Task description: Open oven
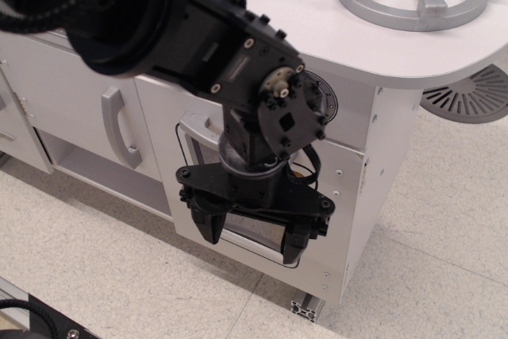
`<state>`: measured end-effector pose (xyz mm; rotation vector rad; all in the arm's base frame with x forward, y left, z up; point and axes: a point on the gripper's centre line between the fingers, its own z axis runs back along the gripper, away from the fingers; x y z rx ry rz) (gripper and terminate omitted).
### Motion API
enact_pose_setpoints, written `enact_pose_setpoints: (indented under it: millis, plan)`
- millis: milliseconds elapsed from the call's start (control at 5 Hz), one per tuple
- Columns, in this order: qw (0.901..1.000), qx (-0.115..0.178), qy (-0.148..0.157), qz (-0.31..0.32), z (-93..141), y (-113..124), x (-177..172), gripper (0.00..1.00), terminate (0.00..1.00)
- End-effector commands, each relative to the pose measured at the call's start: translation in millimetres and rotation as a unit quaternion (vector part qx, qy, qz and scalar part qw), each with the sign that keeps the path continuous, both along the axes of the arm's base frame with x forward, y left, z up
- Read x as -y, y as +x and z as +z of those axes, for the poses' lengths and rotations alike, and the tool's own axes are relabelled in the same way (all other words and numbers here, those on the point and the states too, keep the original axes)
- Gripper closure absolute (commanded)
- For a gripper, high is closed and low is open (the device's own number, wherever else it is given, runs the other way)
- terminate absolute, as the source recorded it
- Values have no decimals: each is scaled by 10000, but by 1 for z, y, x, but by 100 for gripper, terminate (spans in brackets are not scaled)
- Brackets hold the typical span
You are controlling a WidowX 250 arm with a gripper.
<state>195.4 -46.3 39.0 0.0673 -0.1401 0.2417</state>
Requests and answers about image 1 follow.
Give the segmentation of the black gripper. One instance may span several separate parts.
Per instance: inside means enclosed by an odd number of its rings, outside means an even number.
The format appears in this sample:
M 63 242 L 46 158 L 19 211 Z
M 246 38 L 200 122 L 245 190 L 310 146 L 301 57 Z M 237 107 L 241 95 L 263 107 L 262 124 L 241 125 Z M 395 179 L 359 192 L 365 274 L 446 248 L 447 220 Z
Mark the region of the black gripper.
M 283 264 L 299 260 L 310 239 L 325 236 L 334 202 L 310 186 L 317 180 L 320 160 L 310 160 L 314 173 L 297 177 L 287 163 L 268 175 L 240 175 L 221 163 L 179 168 L 179 195 L 203 238 L 217 244 L 227 214 L 269 222 L 285 227 L 281 253 Z

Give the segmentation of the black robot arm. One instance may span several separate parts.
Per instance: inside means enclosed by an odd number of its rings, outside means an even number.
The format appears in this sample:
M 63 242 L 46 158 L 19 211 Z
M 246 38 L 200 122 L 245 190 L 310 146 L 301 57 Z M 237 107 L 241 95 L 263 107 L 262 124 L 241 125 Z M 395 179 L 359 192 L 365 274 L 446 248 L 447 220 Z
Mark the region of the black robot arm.
M 285 33 L 246 0 L 1 0 L 1 29 L 63 29 L 99 74 L 149 74 L 221 104 L 219 162 L 175 174 L 209 243 L 228 214 L 283 226 L 287 264 L 326 234 L 333 202 L 317 191 L 317 173 L 299 177 L 290 165 L 304 152 L 321 166 L 312 146 L 327 123 L 318 82 Z

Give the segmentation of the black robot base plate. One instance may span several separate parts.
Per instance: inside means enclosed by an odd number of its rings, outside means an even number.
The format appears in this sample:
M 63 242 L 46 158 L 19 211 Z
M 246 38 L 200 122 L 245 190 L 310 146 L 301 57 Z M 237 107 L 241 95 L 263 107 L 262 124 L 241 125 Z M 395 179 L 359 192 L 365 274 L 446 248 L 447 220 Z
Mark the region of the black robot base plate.
M 38 306 L 53 320 L 57 328 L 59 338 L 78 338 L 78 339 L 99 339 L 99 336 L 92 333 L 88 328 L 81 326 L 68 316 L 60 313 L 58 310 L 50 307 L 35 296 L 29 295 L 29 302 Z M 32 332 L 41 334 L 47 338 L 52 338 L 48 325 L 41 317 L 34 312 L 29 312 L 29 329 Z

